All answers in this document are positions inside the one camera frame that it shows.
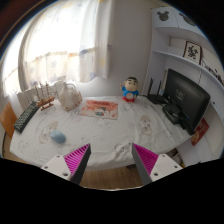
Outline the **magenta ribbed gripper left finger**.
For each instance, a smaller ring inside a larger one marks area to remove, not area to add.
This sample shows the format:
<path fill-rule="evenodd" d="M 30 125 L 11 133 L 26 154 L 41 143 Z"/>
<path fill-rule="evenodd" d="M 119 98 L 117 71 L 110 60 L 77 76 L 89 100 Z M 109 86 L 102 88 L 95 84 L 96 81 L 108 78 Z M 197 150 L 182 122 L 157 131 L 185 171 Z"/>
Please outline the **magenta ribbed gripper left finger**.
<path fill-rule="evenodd" d="M 57 154 L 42 169 L 79 185 L 90 155 L 91 146 L 86 144 L 65 156 Z"/>

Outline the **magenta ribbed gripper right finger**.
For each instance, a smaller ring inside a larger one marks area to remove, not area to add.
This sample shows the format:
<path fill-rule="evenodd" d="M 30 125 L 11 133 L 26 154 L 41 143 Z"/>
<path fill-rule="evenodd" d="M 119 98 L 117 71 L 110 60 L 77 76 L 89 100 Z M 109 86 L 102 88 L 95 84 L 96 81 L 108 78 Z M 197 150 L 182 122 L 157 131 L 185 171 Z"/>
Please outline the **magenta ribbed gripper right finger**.
<path fill-rule="evenodd" d="M 157 155 L 137 144 L 132 144 L 132 156 L 144 185 L 150 184 L 182 169 L 182 167 L 168 155 Z"/>

